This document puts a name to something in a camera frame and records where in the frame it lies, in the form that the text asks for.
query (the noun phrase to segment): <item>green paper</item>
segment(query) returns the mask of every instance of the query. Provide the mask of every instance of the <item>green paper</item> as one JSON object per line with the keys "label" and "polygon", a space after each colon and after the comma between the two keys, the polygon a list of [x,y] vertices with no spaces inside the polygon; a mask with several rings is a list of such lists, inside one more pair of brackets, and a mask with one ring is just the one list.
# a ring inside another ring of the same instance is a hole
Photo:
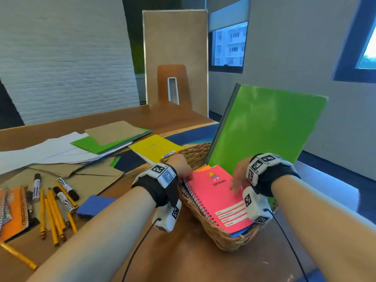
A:
{"label": "green paper", "polygon": [[232,174],[242,159],[271,152],[294,163],[328,98],[236,84],[205,159]]}
{"label": "green paper", "polygon": [[128,138],[125,138],[125,139],[121,139],[119,141],[115,141],[115,142],[111,142],[109,144],[106,144],[104,146],[101,146],[98,144],[98,142],[92,138],[91,136],[87,136],[87,137],[84,137],[82,139],[79,139],[77,141],[73,141],[71,142],[72,144],[74,144],[75,146],[78,146],[80,148],[83,148],[85,150],[88,150],[90,152],[93,152],[93,153],[96,153],[96,154],[100,154],[100,153],[104,153],[106,151],[109,151],[111,149],[115,149],[117,147],[120,147],[120,146],[123,146],[125,144],[127,144],[128,142],[131,142],[131,141],[134,141],[144,135],[148,135],[149,133],[153,132],[152,130],[147,130],[145,128],[141,128],[144,133],[142,134],[139,134],[137,136],[134,136],[134,137],[128,137]]}
{"label": "green paper", "polygon": [[115,157],[115,159],[111,162],[110,167],[115,167],[116,163],[119,161],[120,156]]}

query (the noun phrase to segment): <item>forearm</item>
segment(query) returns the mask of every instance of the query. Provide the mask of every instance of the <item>forearm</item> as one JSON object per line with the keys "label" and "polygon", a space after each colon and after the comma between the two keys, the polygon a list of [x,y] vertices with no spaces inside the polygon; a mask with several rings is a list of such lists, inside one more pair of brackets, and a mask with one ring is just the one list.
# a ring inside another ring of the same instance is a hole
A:
{"label": "forearm", "polygon": [[294,176],[275,180],[272,192],[328,281],[376,280],[375,225]]}
{"label": "forearm", "polygon": [[155,209],[135,187],[92,218],[29,281],[109,281],[124,263]]}

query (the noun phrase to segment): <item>wooden table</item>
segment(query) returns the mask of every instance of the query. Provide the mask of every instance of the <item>wooden table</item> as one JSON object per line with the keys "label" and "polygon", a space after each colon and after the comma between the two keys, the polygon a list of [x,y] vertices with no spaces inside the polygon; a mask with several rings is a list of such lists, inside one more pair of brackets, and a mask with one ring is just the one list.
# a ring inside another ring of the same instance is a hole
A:
{"label": "wooden table", "polygon": [[[195,112],[182,110],[175,104],[157,104],[126,108],[106,113],[88,115],[51,123],[0,130],[0,151],[16,150],[38,144],[52,137],[59,137],[73,131],[84,132],[103,124],[125,120],[129,123],[152,129],[163,136],[213,123]],[[102,195],[118,198],[126,193],[141,171],[131,171],[106,189]],[[278,213],[306,271],[315,265],[297,242],[294,234]],[[145,226],[141,237],[151,225]],[[76,218],[78,228],[84,221]],[[9,244],[42,264],[57,248],[53,247],[51,236],[45,241],[39,238],[35,228]],[[121,281],[126,264],[120,268],[113,281]],[[25,281],[32,271],[8,253],[0,250],[1,281]],[[183,206],[175,229],[171,233],[153,229],[137,252],[126,281],[294,281],[301,277],[301,271],[284,236],[275,222],[270,222],[256,237],[238,251],[220,251],[204,232],[200,223]]]}

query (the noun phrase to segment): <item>window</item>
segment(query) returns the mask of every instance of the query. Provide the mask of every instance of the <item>window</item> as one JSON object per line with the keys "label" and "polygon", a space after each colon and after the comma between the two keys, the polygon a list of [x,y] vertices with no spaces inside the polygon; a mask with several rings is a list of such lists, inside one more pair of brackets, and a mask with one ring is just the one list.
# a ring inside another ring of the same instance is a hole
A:
{"label": "window", "polygon": [[[221,28],[209,33],[209,71],[242,73],[244,48],[246,45],[248,22]],[[219,42],[218,34],[223,36]]]}
{"label": "window", "polygon": [[240,0],[209,15],[209,71],[243,72],[249,12],[250,0]]}
{"label": "window", "polygon": [[336,81],[376,83],[376,0],[362,0],[347,37]]}

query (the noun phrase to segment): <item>pencil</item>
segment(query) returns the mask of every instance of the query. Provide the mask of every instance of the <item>pencil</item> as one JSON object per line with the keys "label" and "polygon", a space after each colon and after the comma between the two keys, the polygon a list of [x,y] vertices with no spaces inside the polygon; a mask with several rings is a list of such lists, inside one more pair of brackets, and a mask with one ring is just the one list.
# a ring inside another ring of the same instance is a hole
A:
{"label": "pencil", "polygon": [[78,209],[78,205],[73,201],[73,199],[69,196],[68,192],[64,189],[63,186],[60,185],[60,183],[58,182],[58,187],[60,188],[60,190],[64,193],[64,195],[67,197],[67,199],[72,203],[72,205],[74,206],[75,209]]}
{"label": "pencil", "polygon": [[65,226],[65,223],[64,223],[64,220],[63,220],[63,217],[60,213],[60,210],[59,210],[59,206],[58,204],[56,203],[56,200],[55,200],[55,195],[54,193],[52,192],[52,189],[51,188],[48,188],[48,195],[50,196],[50,199],[52,201],[52,204],[53,204],[53,208],[55,209],[55,213],[56,213],[56,216],[58,217],[58,221],[59,221],[59,224],[60,224],[60,227],[63,231],[65,231],[67,228]]}
{"label": "pencil", "polygon": [[7,252],[9,252],[11,255],[13,255],[14,257],[18,258],[22,262],[25,262],[31,268],[31,270],[35,270],[38,268],[38,265],[35,262],[33,262],[32,260],[24,256],[22,253],[15,250],[13,247],[8,245],[7,243],[2,242],[0,246],[4,248]]}
{"label": "pencil", "polygon": [[40,200],[41,202],[41,239],[45,239],[46,238],[46,223],[45,223],[45,218],[44,218],[44,192],[43,192],[43,189],[41,189],[41,192],[40,192],[40,198],[42,198]]}
{"label": "pencil", "polygon": [[48,193],[47,195],[47,201],[50,205],[50,209],[51,209],[51,213],[52,213],[52,218],[53,218],[53,221],[54,221],[54,224],[58,230],[58,234],[59,234],[59,237],[61,238],[62,241],[65,241],[66,240],[66,237],[63,233],[63,229],[61,228],[61,225],[60,225],[60,222],[59,222],[59,219],[58,219],[58,215],[56,214],[56,211],[55,211],[55,208],[53,206],[53,202],[52,202],[52,199],[51,199],[51,196],[50,194]]}
{"label": "pencil", "polygon": [[48,202],[47,196],[44,196],[43,201],[44,201],[44,205],[46,207],[47,217],[48,217],[48,220],[50,222],[53,244],[54,244],[54,246],[59,246],[59,239],[58,239],[58,235],[56,234],[55,223],[53,222],[52,212],[51,212],[51,209],[50,209],[50,204]]}
{"label": "pencil", "polygon": [[68,216],[69,222],[71,223],[73,233],[76,233],[77,232],[77,226],[76,226],[76,223],[73,220],[72,215],[68,212],[67,216]]}

